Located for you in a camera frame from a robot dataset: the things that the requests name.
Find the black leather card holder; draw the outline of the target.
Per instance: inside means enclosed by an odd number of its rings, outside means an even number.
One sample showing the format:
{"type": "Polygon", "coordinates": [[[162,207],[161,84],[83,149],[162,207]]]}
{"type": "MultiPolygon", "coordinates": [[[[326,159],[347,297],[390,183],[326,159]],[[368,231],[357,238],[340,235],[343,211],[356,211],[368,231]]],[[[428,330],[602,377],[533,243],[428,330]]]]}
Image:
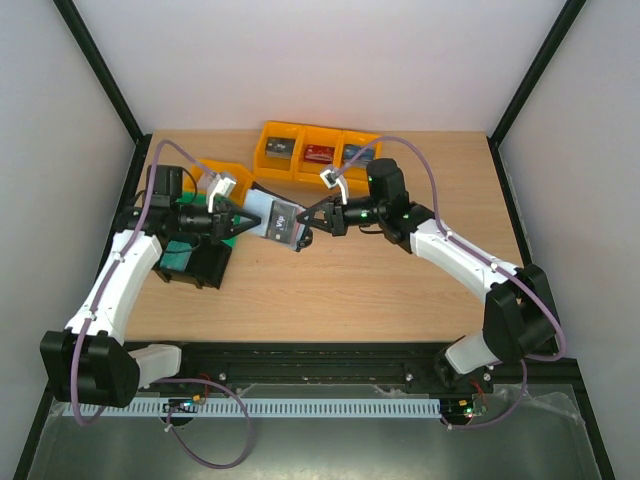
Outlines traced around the black leather card holder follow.
{"type": "Polygon", "coordinates": [[[249,189],[244,209],[260,218],[260,224],[247,234],[273,241],[299,252],[313,241],[311,229],[300,223],[298,215],[305,211],[302,205],[260,189],[249,189]]]}

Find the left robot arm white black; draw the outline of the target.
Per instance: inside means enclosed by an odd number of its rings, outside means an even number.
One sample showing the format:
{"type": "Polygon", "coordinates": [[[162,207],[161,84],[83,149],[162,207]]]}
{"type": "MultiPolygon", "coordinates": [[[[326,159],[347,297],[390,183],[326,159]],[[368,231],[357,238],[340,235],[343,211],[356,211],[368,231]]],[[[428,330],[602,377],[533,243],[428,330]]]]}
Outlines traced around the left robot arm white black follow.
{"type": "Polygon", "coordinates": [[[111,251],[90,293],[61,331],[48,331],[40,353],[54,397],[62,402],[125,407],[142,387],[176,375],[182,351],[151,344],[129,351],[129,317],[151,271],[166,282],[219,288],[229,263],[229,240],[260,218],[231,198],[237,180],[214,172],[203,202],[181,202],[180,167],[147,173],[146,198],[116,222],[111,251]]]}

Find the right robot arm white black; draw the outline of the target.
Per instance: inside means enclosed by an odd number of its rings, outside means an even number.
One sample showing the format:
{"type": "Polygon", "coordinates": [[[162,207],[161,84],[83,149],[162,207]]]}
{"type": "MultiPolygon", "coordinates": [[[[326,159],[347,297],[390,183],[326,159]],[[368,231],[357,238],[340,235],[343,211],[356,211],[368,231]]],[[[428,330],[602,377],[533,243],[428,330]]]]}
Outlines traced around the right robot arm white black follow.
{"type": "Polygon", "coordinates": [[[410,199],[394,160],[375,160],[366,172],[368,195],[329,196],[297,219],[334,237],[352,226],[377,225],[387,241],[436,265],[482,302],[481,330],[456,340],[436,357],[435,375],[443,389],[460,390],[481,367],[532,357],[559,335],[553,296],[541,268],[502,261],[448,230],[434,211],[410,199]]]}

